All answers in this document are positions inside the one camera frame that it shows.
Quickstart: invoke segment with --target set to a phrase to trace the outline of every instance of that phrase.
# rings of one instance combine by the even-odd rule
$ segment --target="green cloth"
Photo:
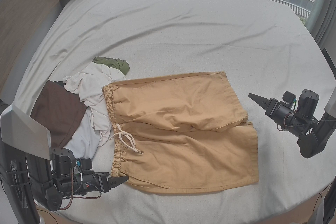
[[[92,61],[97,64],[102,63],[107,65],[108,67],[114,67],[116,69],[119,69],[124,75],[126,75],[127,72],[129,71],[129,65],[125,60],[98,56],[95,57]]]

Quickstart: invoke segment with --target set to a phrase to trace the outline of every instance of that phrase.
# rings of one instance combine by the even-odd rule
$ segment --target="white drawstring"
[[[122,131],[122,130],[121,130],[121,127],[120,127],[120,125],[119,125],[118,123],[116,123],[116,126],[118,127],[118,129],[120,130],[120,132],[119,132],[119,133],[115,133],[114,135],[112,135],[112,137],[110,138],[110,140],[111,140],[112,138],[116,137],[116,136],[119,136],[120,141],[121,141],[125,146],[127,146],[128,148],[130,148],[130,149],[133,150],[134,152],[138,152],[138,153],[141,153],[141,154],[142,154],[144,151],[142,151],[142,150],[138,150],[138,149],[135,147],[135,140],[134,140],[133,136],[132,136],[130,133],[128,133],[128,132]],[[127,139],[129,140],[129,142],[131,143],[132,146],[127,145],[126,142],[123,140],[122,136],[126,136]]]

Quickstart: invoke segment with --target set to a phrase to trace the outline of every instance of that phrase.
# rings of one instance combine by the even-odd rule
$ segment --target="headboard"
[[[0,0],[0,92],[23,45],[60,0]]]

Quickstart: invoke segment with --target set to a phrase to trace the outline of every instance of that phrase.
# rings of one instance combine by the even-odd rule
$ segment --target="brown cloth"
[[[85,110],[78,94],[68,92],[56,82],[47,81],[30,117],[50,131],[52,147],[64,147],[81,123]]]
[[[170,194],[259,180],[257,133],[225,72],[118,81],[103,93],[115,134],[112,176]],[[120,140],[131,146],[128,133],[135,148]]]

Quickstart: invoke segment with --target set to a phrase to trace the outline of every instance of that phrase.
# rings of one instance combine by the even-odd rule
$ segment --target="mattress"
[[[127,79],[225,71],[258,133],[260,180],[203,195],[148,194],[123,184],[99,199],[74,199],[64,216],[87,224],[254,223],[294,208],[333,180],[336,135],[305,159],[297,138],[277,131],[247,97],[281,100],[285,91],[299,96],[311,89],[320,95],[315,116],[322,116],[336,82],[290,7],[269,0],[71,0],[34,54],[14,104],[30,114],[48,79],[73,75],[95,56],[127,60]],[[110,171],[113,151],[112,140],[99,147],[93,169]]]

